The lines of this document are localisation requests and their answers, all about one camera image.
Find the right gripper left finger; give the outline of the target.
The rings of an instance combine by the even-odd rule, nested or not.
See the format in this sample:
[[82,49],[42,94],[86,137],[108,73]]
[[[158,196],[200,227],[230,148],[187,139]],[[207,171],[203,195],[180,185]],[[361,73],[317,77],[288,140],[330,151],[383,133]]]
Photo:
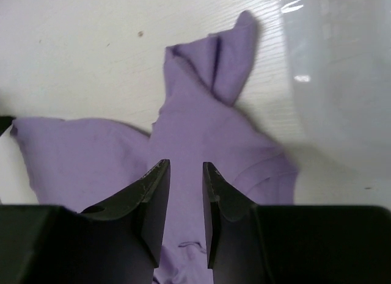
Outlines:
[[2,283],[151,283],[159,265],[170,162],[76,213],[1,206]]

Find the purple t-shirt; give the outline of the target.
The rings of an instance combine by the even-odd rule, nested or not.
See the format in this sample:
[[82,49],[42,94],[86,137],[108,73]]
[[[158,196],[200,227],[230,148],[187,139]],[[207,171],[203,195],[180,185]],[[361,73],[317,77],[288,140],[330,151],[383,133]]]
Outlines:
[[257,20],[166,48],[166,97],[146,135],[106,119],[17,118],[16,140],[31,189],[46,205],[80,212],[170,161],[170,191],[153,283],[211,283],[207,268],[202,166],[260,205],[290,205],[297,168],[283,148],[234,107],[254,63]]

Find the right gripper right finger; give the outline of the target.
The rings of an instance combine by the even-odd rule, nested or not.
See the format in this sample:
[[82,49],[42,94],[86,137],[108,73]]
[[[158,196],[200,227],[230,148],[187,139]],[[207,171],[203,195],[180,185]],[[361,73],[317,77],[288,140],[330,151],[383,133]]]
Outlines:
[[389,283],[390,211],[261,206],[203,164],[207,266],[215,283]]

